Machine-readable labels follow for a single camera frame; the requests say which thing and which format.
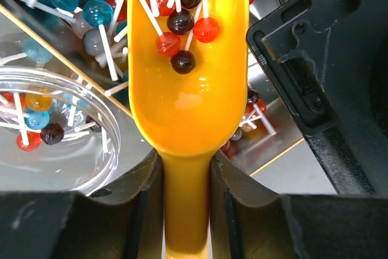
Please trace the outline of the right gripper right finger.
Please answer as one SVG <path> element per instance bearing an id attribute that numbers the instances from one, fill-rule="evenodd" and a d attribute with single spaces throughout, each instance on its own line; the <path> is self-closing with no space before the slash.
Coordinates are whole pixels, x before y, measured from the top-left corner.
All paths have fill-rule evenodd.
<path id="1" fill-rule="evenodd" d="M 210 233 L 214 258 L 386 258 L 387 200 L 278 194 L 217 152 Z"/>

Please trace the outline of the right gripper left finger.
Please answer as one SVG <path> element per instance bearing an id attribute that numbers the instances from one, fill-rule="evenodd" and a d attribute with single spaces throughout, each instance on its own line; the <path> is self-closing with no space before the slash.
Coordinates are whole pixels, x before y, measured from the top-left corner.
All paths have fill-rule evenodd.
<path id="1" fill-rule="evenodd" d="M 163 182 L 153 150 L 89 196 L 3 191 L 1 257 L 161 258 Z"/>

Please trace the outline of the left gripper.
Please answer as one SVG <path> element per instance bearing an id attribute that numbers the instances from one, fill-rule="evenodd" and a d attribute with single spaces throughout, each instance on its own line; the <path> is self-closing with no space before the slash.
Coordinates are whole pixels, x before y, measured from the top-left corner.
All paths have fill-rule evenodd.
<path id="1" fill-rule="evenodd" d="M 340 194 L 387 194 L 387 0 L 278 0 L 249 49 Z"/>

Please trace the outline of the clear plastic cup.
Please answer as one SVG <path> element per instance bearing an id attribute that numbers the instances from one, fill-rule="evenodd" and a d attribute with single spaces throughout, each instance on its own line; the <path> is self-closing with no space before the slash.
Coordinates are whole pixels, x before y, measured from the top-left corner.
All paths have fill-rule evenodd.
<path id="1" fill-rule="evenodd" d="M 112 181 L 118 123 L 90 86 L 44 69 L 1 68 L 1 189 L 75 190 Z"/>

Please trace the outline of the yellow plastic scoop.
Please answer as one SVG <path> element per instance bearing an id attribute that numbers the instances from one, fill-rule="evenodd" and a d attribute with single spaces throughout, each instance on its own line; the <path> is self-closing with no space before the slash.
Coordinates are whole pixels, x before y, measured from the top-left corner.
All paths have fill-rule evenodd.
<path id="1" fill-rule="evenodd" d="M 162 159 L 166 257 L 207 258 L 210 161 L 246 107 L 249 0 L 209 0 L 221 31 L 192 42 L 196 67 L 186 75 L 156 51 L 144 5 L 127 0 L 127 12 L 130 110 Z"/>

